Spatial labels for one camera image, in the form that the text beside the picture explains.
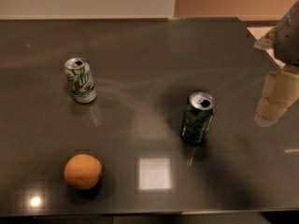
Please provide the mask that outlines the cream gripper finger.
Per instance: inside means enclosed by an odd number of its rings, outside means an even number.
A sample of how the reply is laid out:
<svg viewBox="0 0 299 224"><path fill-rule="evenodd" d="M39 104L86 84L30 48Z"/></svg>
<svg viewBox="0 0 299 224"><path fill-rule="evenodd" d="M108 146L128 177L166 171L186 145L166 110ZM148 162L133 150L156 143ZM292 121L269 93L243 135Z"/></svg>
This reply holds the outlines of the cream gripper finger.
<svg viewBox="0 0 299 224"><path fill-rule="evenodd" d="M255 41L253 47L260 50L268 50L274 47L274 42L276 39L276 28L271 28L262 37Z"/></svg>
<svg viewBox="0 0 299 224"><path fill-rule="evenodd" d="M254 121L270 127L299 99L299 67L285 64L279 71L270 71L265 78Z"/></svg>

